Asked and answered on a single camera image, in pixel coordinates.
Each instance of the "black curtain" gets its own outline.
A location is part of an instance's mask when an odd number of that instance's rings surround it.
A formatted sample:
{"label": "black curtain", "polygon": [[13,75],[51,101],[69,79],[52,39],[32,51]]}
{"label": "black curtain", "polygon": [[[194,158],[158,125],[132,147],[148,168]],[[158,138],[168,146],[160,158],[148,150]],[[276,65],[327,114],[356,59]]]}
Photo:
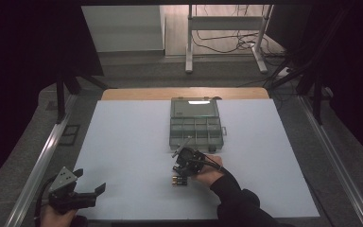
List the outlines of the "black curtain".
{"label": "black curtain", "polygon": [[80,6],[0,1],[0,167],[34,114],[39,92],[70,66],[103,75]]}
{"label": "black curtain", "polygon": [[363,145],[363,0],[355,1],[326,53],[331,107]]}

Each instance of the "arm sleeve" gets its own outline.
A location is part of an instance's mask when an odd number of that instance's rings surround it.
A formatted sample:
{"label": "arm sleeve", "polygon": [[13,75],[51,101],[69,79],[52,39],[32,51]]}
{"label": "arm sleeve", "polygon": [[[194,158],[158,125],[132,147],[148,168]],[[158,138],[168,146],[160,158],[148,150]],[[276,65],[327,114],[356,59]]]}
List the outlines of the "arm sleeve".
{"label": "arm sleeve", "polygon": [[260,208],[258,197],[247,189],[240,190],[227,176],[211,185],[220,198],[217,217],[222,226],[273,227],[279,223]]}

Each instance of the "cable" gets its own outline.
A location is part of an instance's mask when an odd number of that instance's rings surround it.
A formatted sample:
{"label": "cable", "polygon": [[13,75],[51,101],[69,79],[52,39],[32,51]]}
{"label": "cable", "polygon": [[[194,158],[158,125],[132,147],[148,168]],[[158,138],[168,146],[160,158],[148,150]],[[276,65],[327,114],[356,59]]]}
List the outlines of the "cable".
{"label": "cable", "polygon": [[239,88],[239,87],[243,87],[243,86],[246,86],[246,85],[249,85],[249,84],[252,84],[252,83],[263,82],[263,81],[265,81],[265,80],[267,80],[267,79],[268,79],[268,78],[260,79],[260,80],[252,81],[252,82],[243,83],[243,84],[238,85],[238,86],[236,86],[236,87],[237,87],[237,88]]}
{"label": "cable", "polygon": [[261,50],[261,53],[263,54],[263,56],[265,57],[275,57],[275,58],[285,58],[286,56],[286,53],[281,53],[281,54],[277,54],[277,53],[273,53],[270,51],[269,49],[269,40],[267,38],[263,38],[265,41],[267,41],[267,50],[268,50],[268,53],[265,53],[264,50],[262,49],[262,46],[260,46],[260,50]]}
{"label": "cable", "polygon": [[238,49],[238,47],[237,47],[237,48],[232,49],[232,50],[220,51],[220,50],[213,49],[212,47],[209,47],[209,46],[206,46],[206,45],[197,44],[197,43],[196,43],[196,41],[194,40],[194,37],[193,37],[193,36],[191,36],[191,38],[192,38],[192,40],[193,40],[193,43],[194,43],[196,46],[204,47],[204,48],[207,48],[207,49],[213,50],[213,51],[215,51],[215,52],[217,52],[217,53],[227,54],[227,53],[234,52],[235,50],[237,50],[237,49]]}
{"label": "cable", "polygon": [[37,202],[35,204],[35,210],[34,210],[34,224],[35,224],[36,227],[39,227],[41,225],[41,207],[42,207],[42,203],[43,203],[43,192],[45,191],[46,187],[50,183],[53,183],[55,181],[56,177],[57,177],[57,175],[55,175],[54,177],[49,178],[43,184],[43,187],[41,188],[40,194],[39,194]]}
{"label": "cable", "polygon": [[[272,75],[268,78],[268,80],[263,84],[263,88],[265,88],[266,87],[266,85],[267,85],[267,83],[268,82],[270,82],[270,87],[273,87],[273,83],[274,83],[274,81],[276,80],[276,78],[278,77],[278,75],[279,75],[279,73],[280,72],[282,72],[282,70],[284,69],[284,68],[286,68],[287,67],[287,65],[288,65],[288,63],[289,63],[289,57],[288,58],[286,58],[277,68],[276,68],[276,70],[272,73]],[[268,92],[269,92],[269,94],[270,94],[270,97],[275,97],[275,99],[276,100],[278,100],[278,101],[280,101],[280,105],[279,105],[279,107],[277,107],[277,110],[279,111],[279,110],[281,110],[282,109],[282,107],[283,107],[283,104],[284,104],[284,102],[285,101],[288,101],[290,98],[292,98],[294,95],[296,95],[295,93],[294,93],[294,86],[293,86],[293,83],[290,81],[289,82],[290,83],[290,88],[291,88],[291,94],[290,94],[290,96],[288,97],[288,98],[285,98],[285,99],[283,99],[282,97],[281,97],[281,94],[278,94],[275,90],[270,90],[270,89],[267,89],[268,90]]]}
{"label": "cable", "polygon": [[218,171],[224,173],[226,176],[228,176],[233,182],[234,184],[237,186],[237,188],[239,190],[241,190],[240,184],[238,184],[238,181],[235,179],[234,175],[232,175],[231,172],[229,172],[225,167],[219,165],[217,162],[215,162],[214,160],[212,160],[211,162],[207,162],[207,161],[201,161],[201,160],[194,160],[194,159],[189,159],[188,162],[193,162],[193,163],[201,163],[207,166],[212,166],[215,169],[217,169]]}
{"label": "cable", "polygon": [[266,62],[268,65],[272,65],[272,66],[279,66],[279,64],[276,64],[276,63],[272,63],[272,62],[270,62],[268,59],[267,59],[267,57],[266,56],[264,56],[263,55],[263,60],[264,60],[264,62]]}
{"label": "cable", "polygon": [[238,9],[238,5],[235,5],[235,7],[234,7],[234,12],[232,13],[232,16],[237,12],[237,15],[238,15],[238,11],[237,11],[237,9]]}
{"label": "cable", "polygon": [[201,38],[199,36],[199,38],[203,41],[207,41],[207,40],[217,40],[217,39],[226,39],[226,38],[241,38],[241,37],[245,38],[245,37],[256,36],[256,35],[258,35],[258,32],[252,33],[252,34],[247,34],[247,35],[229,35],[229,36],[218,36],[218,37],[211,37],[211,38]]}
{"label": "cable", "polygon": [[249,10],[250,5],[246,5],[246,10],[244,11],[244,15],[247,16],[247,11]]}
{"label": "cable", "polygon": [[207,10],[206,10],[206,5],[204,5],[204,11],[205,11],[205,13],[207,14],[207,16],[208,16],[208,12],[207,12]]}

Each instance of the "floor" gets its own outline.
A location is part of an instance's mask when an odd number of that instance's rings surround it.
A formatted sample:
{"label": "floor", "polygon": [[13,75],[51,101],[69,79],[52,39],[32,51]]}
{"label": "floor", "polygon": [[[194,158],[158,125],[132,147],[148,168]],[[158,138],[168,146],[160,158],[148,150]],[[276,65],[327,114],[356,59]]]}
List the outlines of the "floor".
{"label": "floor", "polygon": [[[178,9],[168,7],[167,15],[173,10],[173,20],[186,21],[187,7]],[[198,15],[212,15],[213,11],[222,15],[234,15],[235,7],[211,9],[209,6],[198,6]],[[249,13],[261,15],[262,7],[248,8]],[[171,26],[171,17],[167,17],[166,27],[166,53],[165,56],[155,53],[140,55],[116,53],[101,53],[100,60],[105,77],[97,77],[112,87],[239,87],[261,86],[264,79],[269,77],[274,67],[268,64],[269,73],[262,75],[258,72],[255,60],[249,50],[233,52],[232,55],[219,55],[207,48],[194,48],[197,55],[194,58],[195,68],[191,75],[184,73],[184,44],[186,35],[177,35],[175,27]],[[203,37],[223,36],[218,31],[200,32]],[[228,50],[235,47],[234,39],[225,41],[208,41],[201,44],[210,45],[219,50]],[[283,49],[276,45],[270,51],[282,53]],[[271,59],[272,64],[280,63],[278,59]],[[270,93],[278,108],[279,115],[284,124],[287,136],[302,168],[302,173],[313,186],[312,194],[318,206],[321,218],[281,218],[280,221],[295,224],[297,227],[318,226],[363,226],[353,208],[353,202],[348,199],[347,191],[342,187],[336,170],[325,154],[315,130],[308,123],[303,107],[294,93],[292,81],[280,87],[275,93]],[[75,112],[69,121],[70,125],[80,125],[79,135],[73,146],[66,146],[65,138],[61,138],[62,145],[58,146],[44,178],[52,175],[60,166],[72,166],[78,157],[82,146],[83,136],[88,130],[89,119],[94,113],[96,102],[102,95],[102,90],[93,84],[81,79],[82,92],[78,96]],[[46,138],[56,121],[56,91],[55,86],[49,86],[40,93],[39,107],[31,119],[24,136],[11,153],[8,161],[0,170],[0,226],[7,221],[14,203],[26,183],[34,167]],[[330,139],[337,149],[341,161],[348,169],[351,179],[363,197],[363,148],[335,116],[328,105],[328,100],[322,101],[323,127],[327,130]],[[22,226],[33,226],[33,206],[35,200],[26,209]],[[90,223],[92,226],[111,226],[108,223]]]}
{"label": "floor", "polygon": [[[185,55],[187,44],[188,6],[163,6],[165,24],[166,56]],[[262,16],[262,5],[197,5],[192,7],[193,16]],[[258,31],[202,30],[193,31],[193,54],[251,54],[250,42],[256,42]],[[262,42],[265,52],[281,53],[284,49],[266,36]]]}

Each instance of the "robotic hand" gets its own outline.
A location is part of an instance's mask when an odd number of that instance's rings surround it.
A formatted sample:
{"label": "robotic hand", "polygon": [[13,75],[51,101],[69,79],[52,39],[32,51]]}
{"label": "robotic hand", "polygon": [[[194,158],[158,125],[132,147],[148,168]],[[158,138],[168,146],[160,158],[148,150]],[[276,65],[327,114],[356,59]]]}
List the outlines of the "robotic hand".
{"label": "robotic hand", "polygon": [[[52,206],[60,214],[65,214],[70,210],[78,210],[81,208],[94,207],[96,198],[105,191],[106,184],[95,189],[92,193],[77,193],[75,187],[77,179],[83,175],[83,170],[78,169],[75,172],[69,171],[66,167],[62,168],[60,173],[46,181],[37,199],[34,213],[35,226],[41,225],[41,207],[43,200],[43,192],[49,183],[49,205]],[[87,226],[87,218],[77,216],[73,219],[70,226]]]}
{"label": "robotic hand", "polygon": [[190,138],[187,138],[187,140],[185,140],[172,155],[172,158],[178,156],[176,164],[173,166],[173,170],[186,179],[187,177],[199,174],[205,165],[211,166],[230,177],[237,187],[240,188],[240,185],[235,177],[225,167],[210,159],[204,153],[201,153],[193,148],[186,147],[185,145],[188,143],[189,139]]}

